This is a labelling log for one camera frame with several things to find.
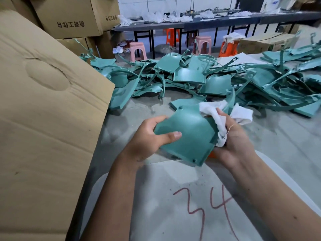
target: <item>brown box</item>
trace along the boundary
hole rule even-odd
[[[42,28],[40,20],[31,5],[30,0],[0,0],[0,3],[5,7],[18,12],[32,23]]]
[[[238,53],[245,54],[261,53],[263,51],[279,51],[282,45],[289,48],[297,41],[295,35],[283,33],[264,33],[240,40]]]
[[[77,56],[80,56],[82,53],[87,54],[89,49],[92,49],[92,53],[99,57],[95,40],[93,37],[82,37],[82,38],[77,38],[77,40],[81,43],[79,44],[75,38],[71,39],[57,39],[61,44],[63,44],[66,48],[71,50],[74,54]]]
[[[102,36],[96,37],[96,45],[101,58],[112,59],[115,58],[113,48],[124,40],[122,32],[106,31]]]
[[[64,241],[114,84],[0,4],[0,240]]]
[[[119,24],[118,0],[30,0],[56,39],[100,36]]]

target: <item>cardboard sheet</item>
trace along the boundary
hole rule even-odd
[[[0,240],[64,240],[114,84],[0,4]]]
[[[56,39],[100,36],[119,24],[118,0],[31,0],[47,33]]]

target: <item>wall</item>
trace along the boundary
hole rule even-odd
[[[146,12],[201,11],[218,7],[234,8],[236,0],[118,0],[120,13],[127,18],[142,16]]]

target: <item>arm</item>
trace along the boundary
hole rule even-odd
[[[321,239],[321,217],[310,209],[254,151],[245,131],[229,115],[226,146],[215,154],[246,191],[248,199],[278,240]]]
[[[180,132],[154,134],[156,124],[165,118],[144,120],[115,159],[80,241],[129,240],[137,170],[160,146],[182,136]]]

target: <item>white rag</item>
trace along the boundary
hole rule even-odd
[[[223,110],[226,107],[226,105],[227,105],[226,100],[201,102],[199,104],[200,112],[211,115],[217,125],[217,129],[219,130],[219,133],[218,133],[219,140],[216,146],[218,147],[224,146],[227,139],[227,129],[225,127],[226,117],[220,116],[217,113],[216,108]],[[236,103],[232,109],[230,117],[235,119],[235,121],[240,125],[248,124],[253,121],[253,110],[239,106],[239,104]]]

